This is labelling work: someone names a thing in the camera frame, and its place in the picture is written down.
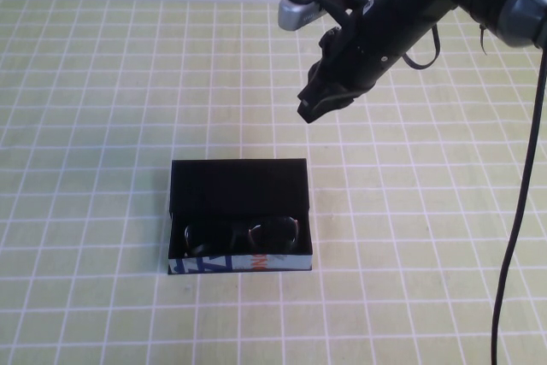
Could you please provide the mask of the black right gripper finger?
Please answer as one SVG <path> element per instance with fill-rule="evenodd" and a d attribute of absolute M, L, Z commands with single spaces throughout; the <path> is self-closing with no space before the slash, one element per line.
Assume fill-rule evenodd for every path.
<path fill-rule="evenodd" d="M 299 109 L 317 109 L 326 95 L 326 83 L 321 78 L 321 65 L 313 64 L 308 71 L 308 82 L 297 95 Z"/>
<path fill-rule="evenodd" d="M 300 116 L 310 124 L 327 113 L 348 107 L 356 98 L 358 98 L 357 92 L 347 91 L 338 84 L 326 83 L 326 95 L 319 107 L 317 109 L 300 109 Z"/>

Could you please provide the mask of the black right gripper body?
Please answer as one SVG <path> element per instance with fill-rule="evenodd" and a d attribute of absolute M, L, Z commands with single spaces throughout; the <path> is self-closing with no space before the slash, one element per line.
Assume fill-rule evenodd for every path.
<path fill-rule="evenodd" d="M 333 27 L 319 42 L 321 58 L 314 64 L 315 93 L 322 98 L 361 96 L 372 89 L 367 53 L 343 28 Z"/>

